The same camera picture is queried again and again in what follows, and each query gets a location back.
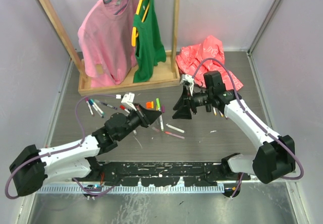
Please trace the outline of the orange highlighter cap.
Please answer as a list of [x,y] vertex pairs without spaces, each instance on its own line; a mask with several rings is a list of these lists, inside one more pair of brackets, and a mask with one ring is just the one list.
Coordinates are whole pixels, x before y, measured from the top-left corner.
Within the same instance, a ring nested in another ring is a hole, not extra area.
[[148,102],[146,103],[146,108],[147,108],[147,109],[152,109],[152,108],[151,108],[151,101],[148,101]]

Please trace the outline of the clear pink pen cap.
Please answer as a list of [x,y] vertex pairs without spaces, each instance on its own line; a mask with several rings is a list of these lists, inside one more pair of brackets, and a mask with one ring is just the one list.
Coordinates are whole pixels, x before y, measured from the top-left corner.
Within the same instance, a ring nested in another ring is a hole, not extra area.
[[152,127],[152,129],[153,129],[154,131],[156,131],[156,132],[160,132],[160,130],[159,130],[158,128],[156,128],[156,127]]

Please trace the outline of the black highlighter body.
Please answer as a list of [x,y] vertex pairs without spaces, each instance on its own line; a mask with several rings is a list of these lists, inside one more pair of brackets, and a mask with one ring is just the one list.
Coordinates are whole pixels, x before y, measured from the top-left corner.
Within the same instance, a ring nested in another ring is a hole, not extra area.
[[205,107],[207,112],[212,112],[212,106],[210,104],[207,104]]

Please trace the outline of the pink pen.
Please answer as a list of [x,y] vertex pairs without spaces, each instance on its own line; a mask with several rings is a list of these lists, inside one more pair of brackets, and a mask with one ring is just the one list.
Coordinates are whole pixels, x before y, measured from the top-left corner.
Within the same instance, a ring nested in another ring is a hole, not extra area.
[[168,132],[168,131],[165,131],[165,134],[173,136],[173,137],[176,137],[176,138],[179,138],[179,139],[185,139],[184,136],[181,136],[181,135],[178,135],[178,134],[175,134],[175,133],[171,133],[171,132]]

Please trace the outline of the grey capped white marker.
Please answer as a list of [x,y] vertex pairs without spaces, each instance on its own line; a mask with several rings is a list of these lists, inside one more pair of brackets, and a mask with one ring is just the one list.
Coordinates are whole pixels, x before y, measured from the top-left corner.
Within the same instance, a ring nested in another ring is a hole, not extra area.
[[168,128],[170,128],[170,129],[173,129],[173,130],[175,130],[175,131],[177,131],[177,132],[180,132],[180,133],[185,133],[185,130],[182,130],[182,129],[180,129],[180,128],[177,128],[177,127],[175,127],[175,126],[172,126],[172,125],[170,125],[170,124],[166,124],[166,126],[168,127]]

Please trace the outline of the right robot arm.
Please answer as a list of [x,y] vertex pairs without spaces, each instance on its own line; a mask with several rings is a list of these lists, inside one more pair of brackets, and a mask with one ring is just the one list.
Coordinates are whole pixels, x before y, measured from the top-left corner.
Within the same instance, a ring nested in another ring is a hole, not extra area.
[[256,176],[262,183],[268,184],[295,171],[295,143],[289,136],[281,136],[267,126],[246,105],[236,90],[227,90],[218,71],[204,75],[206,89],[194,92],[194,79],[182,75],[180,84],[182,94],[173,107],[174,119],[192,118],[199,106],[213,106],[232,120],[249,138],[256,149],[254,156],[234,153],[221,160],[221,173],[224,179],[234,180],[239,173]]

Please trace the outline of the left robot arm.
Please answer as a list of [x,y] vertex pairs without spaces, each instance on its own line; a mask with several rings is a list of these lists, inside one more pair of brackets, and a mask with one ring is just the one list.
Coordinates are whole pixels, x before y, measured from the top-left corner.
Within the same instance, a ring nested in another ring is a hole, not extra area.
[[14,182],[19,198],[45,184],[65,179],[86,178],[95,182],[101,176],[96,156],[116,148],[137,127],[148,128],[161,114],[136,103],[129,114],[113,114],[103,127],[80,140],[52,148],[26,146],[10,165],[11,175],[6,184]]

